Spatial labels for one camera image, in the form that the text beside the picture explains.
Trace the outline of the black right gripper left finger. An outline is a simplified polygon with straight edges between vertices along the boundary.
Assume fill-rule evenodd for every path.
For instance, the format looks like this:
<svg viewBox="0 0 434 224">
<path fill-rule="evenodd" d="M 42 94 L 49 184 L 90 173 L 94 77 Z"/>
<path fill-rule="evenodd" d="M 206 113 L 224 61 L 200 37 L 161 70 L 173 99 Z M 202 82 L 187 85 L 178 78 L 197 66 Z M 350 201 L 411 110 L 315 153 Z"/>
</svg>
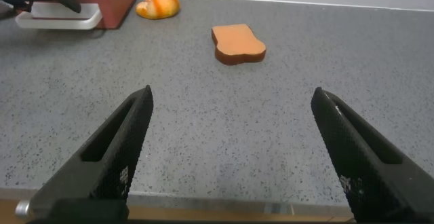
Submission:
<svg viewBox="0 0 434 224">
<path fill-rule="evenodd" d="M 126 204 L 146 131 L 153 94 L 130 94 L 29 202 L 36 219 L 126 220 Z"/>
</svg>

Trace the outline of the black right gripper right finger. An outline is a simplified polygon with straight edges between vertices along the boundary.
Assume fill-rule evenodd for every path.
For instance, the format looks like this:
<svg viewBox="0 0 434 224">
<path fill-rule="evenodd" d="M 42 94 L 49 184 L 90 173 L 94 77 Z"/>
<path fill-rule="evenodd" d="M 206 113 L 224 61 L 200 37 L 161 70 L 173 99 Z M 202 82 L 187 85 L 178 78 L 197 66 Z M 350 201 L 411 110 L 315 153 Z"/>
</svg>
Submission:
<svg viewBox="0 0 434 224">
<path fill-rule="evenodd" d="M 311 109 L 356 221 L 432 221 L 433 177 L 336 95 Z"/>
</svg>

